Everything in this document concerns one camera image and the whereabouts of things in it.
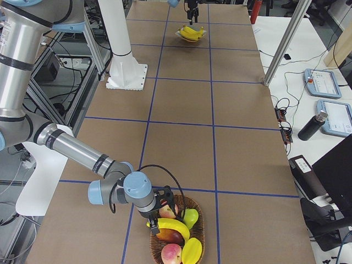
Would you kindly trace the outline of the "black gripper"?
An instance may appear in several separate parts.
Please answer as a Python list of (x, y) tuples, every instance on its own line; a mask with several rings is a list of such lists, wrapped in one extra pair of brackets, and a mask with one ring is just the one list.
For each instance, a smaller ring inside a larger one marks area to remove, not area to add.
[(160, 233), (160, 229), (158, 227), (159, 209), (159, 207), (155, 207), (150, 211), (145, 211), (144, 208), (137, 207), (139, 214), (142, 217), (148, 219), (149, 229), (153, 235), (157, 235), (158, 233)]
[(198, 22), (199, 0), (185, 0), (184, 3), (186, 4), (187, 18), (188, 18), (189, 24), (193, 23), (193, 10), (194, 10), (194, 22)]

